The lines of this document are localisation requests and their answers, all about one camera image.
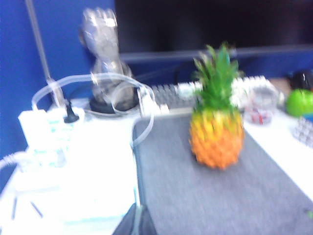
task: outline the gray desk mat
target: gray desk mat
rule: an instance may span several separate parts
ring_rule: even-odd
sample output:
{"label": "gray desk mat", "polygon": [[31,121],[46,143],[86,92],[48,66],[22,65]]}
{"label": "gray desk mat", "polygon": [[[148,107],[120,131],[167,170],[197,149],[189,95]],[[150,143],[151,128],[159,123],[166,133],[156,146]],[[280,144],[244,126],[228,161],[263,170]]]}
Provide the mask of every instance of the gray desk mat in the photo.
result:
{"label": "gray desk mat", "polygon": [[[313,235],[313,202],[249,134],[236,165],[209,169],[191,153],[189,120],[155,120],[134,148],[141,200],[159,235]],[[147,124],[138,122],[134,137]]]}

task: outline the keyboard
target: keyboard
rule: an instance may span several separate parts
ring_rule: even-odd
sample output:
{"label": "keyboard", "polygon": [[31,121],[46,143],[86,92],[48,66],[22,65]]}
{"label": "keyboard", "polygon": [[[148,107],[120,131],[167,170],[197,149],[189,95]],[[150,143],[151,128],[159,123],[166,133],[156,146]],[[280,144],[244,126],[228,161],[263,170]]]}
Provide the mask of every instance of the keyboard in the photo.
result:
{"label": "keyboard", "polygon": [[[231,102],[243,111],[248,102],[250,91],[258,86],[265,86],[274,90],[279,103],[283,103],[285,95],[277,90],[264,76],[236,78],[232,83]],[[151,112],[155,115],[168,115],[192,112],[197,103],[196,90],[202,89],[200,82],[165,84],[152,86],[156,101],[153,102],[148,95],[138,93],[142,116],[148,116]]]}

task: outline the pineapple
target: pineapple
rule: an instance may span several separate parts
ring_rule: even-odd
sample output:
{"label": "pineapple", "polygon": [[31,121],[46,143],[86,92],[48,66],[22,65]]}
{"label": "pineapple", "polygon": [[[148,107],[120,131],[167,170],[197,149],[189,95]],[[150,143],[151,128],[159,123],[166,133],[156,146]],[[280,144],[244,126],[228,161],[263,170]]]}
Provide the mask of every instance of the pineapple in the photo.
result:
{"label": "pineapple", "polygon": [[238,61],[230,62],[225,44],[217,54],[207,48],[210,57],[202,54],[201,60],[194,60],[202,90],[191,117],[190,144],[199,163],[225,169],[238,161],[244,140],[241,115],[230,102]]}

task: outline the pineapple crown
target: pineapple crown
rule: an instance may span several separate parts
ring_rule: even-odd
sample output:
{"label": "pineapple crown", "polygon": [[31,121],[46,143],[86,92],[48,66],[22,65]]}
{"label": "pineapple crown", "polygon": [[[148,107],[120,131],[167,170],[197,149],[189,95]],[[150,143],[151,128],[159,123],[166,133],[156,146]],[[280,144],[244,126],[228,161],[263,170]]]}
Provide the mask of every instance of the pineapple crown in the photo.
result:
{"label": "pineapple crown", "polygon": [[196,78],[202,83],[202,90],[198,91],[201,103],[196,110],[233,110],[230,102],[232,93],[231,83],[239,76],[238,61],[230,62],[229,47],[223,43],[218,53],[207,46],[209,55],[201,54],[201,59],[194,59],[197,71]]}

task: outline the black monitor screen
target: black monitor screen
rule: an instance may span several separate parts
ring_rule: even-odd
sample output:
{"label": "black monitor screen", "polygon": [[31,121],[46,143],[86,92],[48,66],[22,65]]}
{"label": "black monitor screen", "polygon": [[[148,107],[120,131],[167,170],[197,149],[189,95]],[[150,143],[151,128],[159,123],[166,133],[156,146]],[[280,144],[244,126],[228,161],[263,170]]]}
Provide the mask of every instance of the black monitor screen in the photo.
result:
{"label": "black monitor screen", "polygon": [[312,0],[116,0],[120,52],[313,44]]}

